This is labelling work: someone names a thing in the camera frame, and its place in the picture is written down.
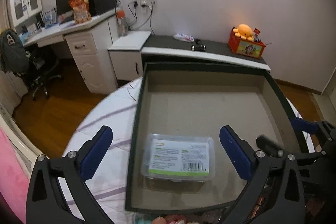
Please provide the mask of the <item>person left hand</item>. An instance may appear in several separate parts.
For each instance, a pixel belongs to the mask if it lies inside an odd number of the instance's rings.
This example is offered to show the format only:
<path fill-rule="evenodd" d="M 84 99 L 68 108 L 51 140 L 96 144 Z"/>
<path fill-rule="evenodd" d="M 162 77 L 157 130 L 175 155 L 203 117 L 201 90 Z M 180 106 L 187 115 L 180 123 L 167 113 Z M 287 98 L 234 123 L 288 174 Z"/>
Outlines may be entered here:
<path fill-rule="evenodd" d="M 187 219 L 183 215 L 167 215 L 165 217 L 156 217 L 151 224 L 185 224 Z"/>

